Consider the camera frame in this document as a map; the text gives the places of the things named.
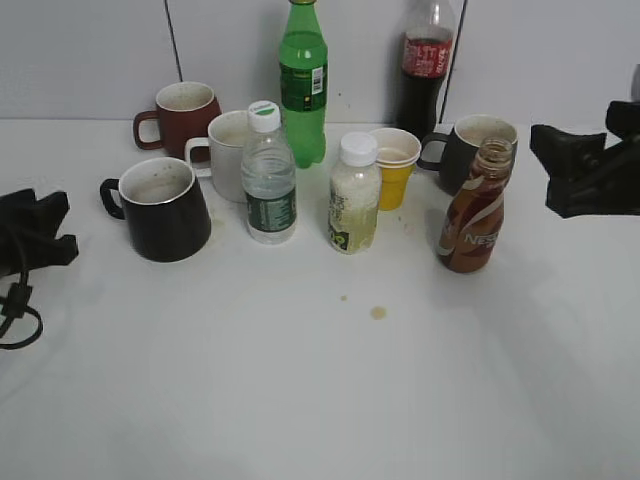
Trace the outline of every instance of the mug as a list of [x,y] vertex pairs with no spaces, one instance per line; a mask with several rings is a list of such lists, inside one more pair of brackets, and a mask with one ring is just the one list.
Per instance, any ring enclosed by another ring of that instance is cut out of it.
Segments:
[[[120,196],[121,207],[112,192]],[[133,248],[156,262],[175,262],[200,250],[211,218],[193,168],[171,157],[152,158],[100,185],[109,215],[126,220]]]
[[208,138],[192,138],[184,147],[184,158],[191,164],[191,151],[196,147],[209,147],[211,151],[210,175],[213,186],[223,198],[232,202],[246,202],[242,187],[242,149],[249,134],[246,110],[223,113],[209,124]]
[[[209,122],[220,115],[220,104],[211,87],[198,82],[179,82],[164,87],[156,95],[156,109],[142,112],[133,120],[133,139],[142,150],[164,147],[170,156],[182,158],[184,145],[192,137],[207,134]],[[140,123],[157,120],[160,139],[145,142],[140,138]],[[199,161],[207,159],[205,155]]]
[[457,193],[469,176],[471,162],[485,138],[503,138],[513,146],[515,159],[518,147],[518,131],[513,125],[491,115],[470,115],[458,120],[449,135],[430,133],[422,140],[422,149],[431,142],[444,142],[446,146],[440,162],[418,160],[425,170],[440,172],[440,183],[450,194]]

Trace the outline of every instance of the coca-cola bottle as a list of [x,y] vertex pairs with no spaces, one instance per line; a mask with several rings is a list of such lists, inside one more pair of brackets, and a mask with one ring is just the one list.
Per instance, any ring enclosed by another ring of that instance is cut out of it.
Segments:
[[475,272],[489,261],[504,219],[504,188],[512,162],[508,141],[488,138],[482,143],[469,179],[449,206],[437,247],[450,270]]
[[397,125],[419,139],[436,126],[436,104],[449,70],[455,17],[447,0],[418,0],[405,30]]

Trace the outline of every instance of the white wall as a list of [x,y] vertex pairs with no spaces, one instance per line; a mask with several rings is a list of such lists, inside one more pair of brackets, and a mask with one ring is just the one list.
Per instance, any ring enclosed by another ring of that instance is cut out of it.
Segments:
[[[184,78],[224,109],[279,98],[287,0],[168,0]],[[318,0],[328,120],[392,119],[415,0]],[[462,0],[453,0],[459,15]],[[445,120],[598,125],[640,63],[638,0],[469,0]],[[0,13],[0,117],[132,118],[178,80],[163,0],[20,0]]]
[[639,0],[470,0],[446,119],[603,125],[638,63]]
[[5,0],[0,117],[131,118],[178,81],[162,0]]
[[[327,119],[390,120],[400,74],[404,19],[413,0],[318,0],[329,47]],[[286,0],[170,0],[176,44],[186,80],[202,80],[223,109],[262,98],[278,100],[278,46]],[[459,16],[462,0],[451,0]]]

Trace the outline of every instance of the red label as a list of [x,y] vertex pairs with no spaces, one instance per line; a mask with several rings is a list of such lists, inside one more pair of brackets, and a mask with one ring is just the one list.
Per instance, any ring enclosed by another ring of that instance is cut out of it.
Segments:
[[405,38],[402,69],[414,77],[437,78],[447,74],[453,39],[434,43],[425,38]]

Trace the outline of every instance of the green plastic bottle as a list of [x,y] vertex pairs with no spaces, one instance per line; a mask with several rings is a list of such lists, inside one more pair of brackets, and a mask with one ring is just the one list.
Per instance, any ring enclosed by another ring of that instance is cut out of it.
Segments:
[[324,159],[327,105],[327,44],[316,18],[316,0],[289,0],[291,12],[280,44],[280,88],[284,127],[296,164]]

